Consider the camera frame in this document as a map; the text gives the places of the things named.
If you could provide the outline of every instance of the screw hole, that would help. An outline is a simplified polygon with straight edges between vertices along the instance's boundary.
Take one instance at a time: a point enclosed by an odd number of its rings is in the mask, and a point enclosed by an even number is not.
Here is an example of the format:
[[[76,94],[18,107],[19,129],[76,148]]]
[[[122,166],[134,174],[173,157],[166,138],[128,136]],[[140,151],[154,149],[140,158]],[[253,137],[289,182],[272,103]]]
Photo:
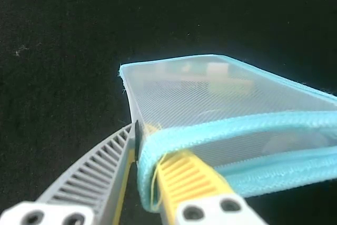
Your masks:
[[[41,223],[43,216],[43,212],[33,211],[24,217],[22,225],[38,225]]]
[[[74,213],[70,216],[68,216],[64,222],[63,225],[83,225],[84,224],[84,216],[80,213]]]
[[[225,212],[235,212],[241,210],[241,207],[237,202],[228,199],[221,201],[220,206]]]
[[[186,220],[200,220],[204,217],[204,212],[198,207],[187,207],[183,213]]]

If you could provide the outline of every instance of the black background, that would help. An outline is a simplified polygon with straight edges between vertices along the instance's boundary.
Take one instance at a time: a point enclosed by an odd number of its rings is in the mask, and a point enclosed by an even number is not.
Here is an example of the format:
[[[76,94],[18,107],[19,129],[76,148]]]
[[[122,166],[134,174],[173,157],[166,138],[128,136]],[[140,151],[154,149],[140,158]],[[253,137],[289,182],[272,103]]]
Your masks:
[[[0,211],[130,122],[121,64],[226,54],[337,95],[336,32],[337,0],[0,0]],[[248,201],[270,224],[332,223],[336,191]],[[121,224],[149,223],[133,167]]]

